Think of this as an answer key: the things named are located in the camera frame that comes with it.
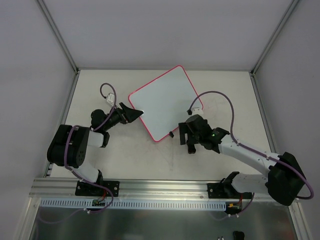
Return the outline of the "pink framed whiteboard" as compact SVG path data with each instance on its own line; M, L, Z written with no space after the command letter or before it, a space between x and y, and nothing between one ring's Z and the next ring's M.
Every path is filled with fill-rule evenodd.
M202 101L181 65L166 71L128 95L131 106L143 111L141 122L154 142L160 142L188 117L193 105L203 109Z

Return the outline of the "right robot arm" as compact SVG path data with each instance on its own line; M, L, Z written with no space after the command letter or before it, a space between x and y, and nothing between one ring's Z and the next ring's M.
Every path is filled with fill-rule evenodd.
M306 178L296 158L285 152L282 155L263 152L254 146L246 146L220 127L211 128L208 121L195 114L178 125L181 145L187 145L188 153L196 153L196 144L217 154L232 157L258 171L244 174L233 171L223 179L217 194L235 198L243 193L268 194L284 206L290 206L306 185Z

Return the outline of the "black whiteboard eraser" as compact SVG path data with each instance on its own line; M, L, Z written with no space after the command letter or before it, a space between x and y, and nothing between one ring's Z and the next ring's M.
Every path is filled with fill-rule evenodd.
M188 151L188 154L195 154L197 150L194 144L190 144L187 146L187 151Z

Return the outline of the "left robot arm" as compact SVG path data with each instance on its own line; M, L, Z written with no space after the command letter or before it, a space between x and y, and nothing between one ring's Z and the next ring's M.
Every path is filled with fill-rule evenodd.
M70 171L87 184L93 195L101 194L105 184L101 171L86 160L87 148L105 148L110 139L109 129L117 124L132 123L143 114L142 110L127 107L122 102L119 105L113 106L109 113L94 110L90 115L90 127L61 124L47 150L49 163Z

